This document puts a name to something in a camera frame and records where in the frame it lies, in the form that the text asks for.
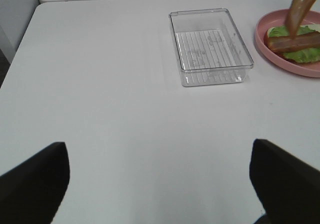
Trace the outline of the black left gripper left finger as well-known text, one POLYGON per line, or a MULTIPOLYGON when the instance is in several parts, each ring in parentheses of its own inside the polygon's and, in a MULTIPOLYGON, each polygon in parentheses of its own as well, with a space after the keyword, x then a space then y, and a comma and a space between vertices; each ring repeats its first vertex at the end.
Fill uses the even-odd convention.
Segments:
POLYGON ((70 182, 66 144, 54 142, 0 177, 2 224, 50 224, 70 182))

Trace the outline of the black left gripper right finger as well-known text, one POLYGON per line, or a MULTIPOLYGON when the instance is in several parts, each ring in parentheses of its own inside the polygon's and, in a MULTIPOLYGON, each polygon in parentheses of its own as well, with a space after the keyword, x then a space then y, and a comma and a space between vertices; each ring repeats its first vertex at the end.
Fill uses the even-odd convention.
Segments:
POLYGON ((265 215, 257 223, 318 224, 320 172, 267 139, 252 145, 249 178, 265 215))

